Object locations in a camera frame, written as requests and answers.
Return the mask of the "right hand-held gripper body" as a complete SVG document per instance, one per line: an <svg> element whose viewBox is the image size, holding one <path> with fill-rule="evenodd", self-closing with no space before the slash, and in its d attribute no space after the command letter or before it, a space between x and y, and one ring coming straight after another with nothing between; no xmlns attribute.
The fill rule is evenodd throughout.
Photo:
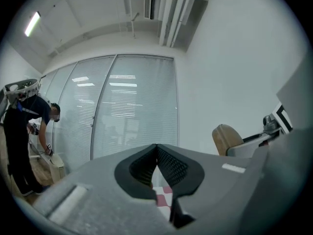
<svg viewBox="0 0 313 235"><path fill-rule="evenodd" d="M306 54L298 68L276 94L279 103L263 118L264 132L288 134L313 127L313 54Z"/></svg>

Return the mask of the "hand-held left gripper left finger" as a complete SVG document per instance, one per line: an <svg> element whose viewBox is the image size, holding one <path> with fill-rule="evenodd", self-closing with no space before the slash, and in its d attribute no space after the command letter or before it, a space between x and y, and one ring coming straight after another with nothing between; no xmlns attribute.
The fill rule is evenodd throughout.
<svg viewBox="0 0 313 235"><path fill-rule="evenodd" d="M75 233L170 233L157 196L130 168L153 151L144 145L89 161L40 196L34 208Z"/></svg>

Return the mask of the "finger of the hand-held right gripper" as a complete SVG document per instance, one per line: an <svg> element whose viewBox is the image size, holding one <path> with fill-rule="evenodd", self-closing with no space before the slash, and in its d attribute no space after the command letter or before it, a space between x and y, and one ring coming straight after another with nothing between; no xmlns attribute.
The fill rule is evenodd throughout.
<svg viewBox="0 0 313 235"><path fill-rule="evenodd" d="M244 143L228 148L226 155L229 157L252 157L254 151L259 147L259 145L268 139L268 134L256 134L248 138L244 138Z"/></svg>

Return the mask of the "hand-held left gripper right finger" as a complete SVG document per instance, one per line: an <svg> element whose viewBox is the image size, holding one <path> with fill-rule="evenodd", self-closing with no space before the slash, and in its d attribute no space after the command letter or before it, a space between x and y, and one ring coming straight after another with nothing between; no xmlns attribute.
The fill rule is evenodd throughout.
<svg viewBox="0 0 313 235"><path fill-rule="evenodd" d="M268 149L258 148L251 158L205 154L158 144L157 166L172 190L169 221L180 228L219 202L250 197Z"/></svg>

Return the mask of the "beige trash bin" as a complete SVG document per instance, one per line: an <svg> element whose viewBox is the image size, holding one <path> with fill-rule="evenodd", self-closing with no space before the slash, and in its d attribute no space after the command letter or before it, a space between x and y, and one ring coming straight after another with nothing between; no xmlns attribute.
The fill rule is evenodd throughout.
<svg viewBox="0 0 313 235"><path fill-rule="evenodd" d="M57 183L65 177L65 164L58 154L53 154L49 157L48 165L53 183Z"/></svg>

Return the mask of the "red white checkered tablecloth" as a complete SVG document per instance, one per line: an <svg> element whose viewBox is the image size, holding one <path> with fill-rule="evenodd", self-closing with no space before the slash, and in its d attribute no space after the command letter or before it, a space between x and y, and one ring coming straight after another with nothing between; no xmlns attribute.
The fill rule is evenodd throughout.
<svg viewBox="0 0 313 235"><path fill-rule="evenodd" d="M153 187L153 190L156 193L158 207L170 208L172 206L173 192L170 186Z"/></svg>

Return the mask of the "glass partition with blinds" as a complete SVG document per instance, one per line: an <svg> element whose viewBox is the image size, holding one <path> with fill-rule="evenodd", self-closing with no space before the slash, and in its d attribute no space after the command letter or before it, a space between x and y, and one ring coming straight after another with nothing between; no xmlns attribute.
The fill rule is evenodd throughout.
<svg viewBox="0 0 313 235"><path fill-rule="evenodd" d="M176 145L174 61L149 55L109 55L48 73L41 93L61 108L48 141L67 172L86 162L152 144Z"/></svg>

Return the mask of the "white head-mounted rig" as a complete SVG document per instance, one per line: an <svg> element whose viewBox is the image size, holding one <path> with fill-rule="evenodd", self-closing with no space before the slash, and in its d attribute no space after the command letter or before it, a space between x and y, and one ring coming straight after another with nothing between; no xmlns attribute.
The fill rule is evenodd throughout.
<svg viewBox="0 0 313 235"><path fill-rule="evenodd" d="M0 90L0 106L6 107L37 94L40 89L38 79L27 79L5 85Z"/></svg>

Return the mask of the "white ceiling ducts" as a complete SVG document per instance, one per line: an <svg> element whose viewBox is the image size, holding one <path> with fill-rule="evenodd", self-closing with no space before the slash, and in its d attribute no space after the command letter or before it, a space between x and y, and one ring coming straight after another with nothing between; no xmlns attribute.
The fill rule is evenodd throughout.
<svg viewBox="0 0 313 235"><path fill-rule="evenodd" d="M159 45L173 48L183 24L186 24L195 0L160 0Z"/></svg>

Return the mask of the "ceiling air vent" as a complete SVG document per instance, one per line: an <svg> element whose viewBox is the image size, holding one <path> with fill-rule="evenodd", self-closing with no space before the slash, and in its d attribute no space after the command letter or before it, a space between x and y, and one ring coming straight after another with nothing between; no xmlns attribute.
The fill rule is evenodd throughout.
<svg viewBox="0 0 313 235"><path fill-rule="evenodd" d="M144 18L155 19L155 2L156 0L144 0Z"/></svg>

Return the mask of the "ceiling light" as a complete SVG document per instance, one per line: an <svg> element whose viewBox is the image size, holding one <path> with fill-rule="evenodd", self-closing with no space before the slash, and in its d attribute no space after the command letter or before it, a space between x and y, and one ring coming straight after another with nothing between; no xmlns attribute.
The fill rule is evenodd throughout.
<svg viewBox="0 0 313 235"><path fill-rule="evenodd" d="M27 25L24 34L26 35L26 37L29 37L33 28L35 27L35 25L37 24L37 22L40 20L40 13L39 11L36 11L35 14L33 15L33 17L31 18L29 24Z"/></svg>

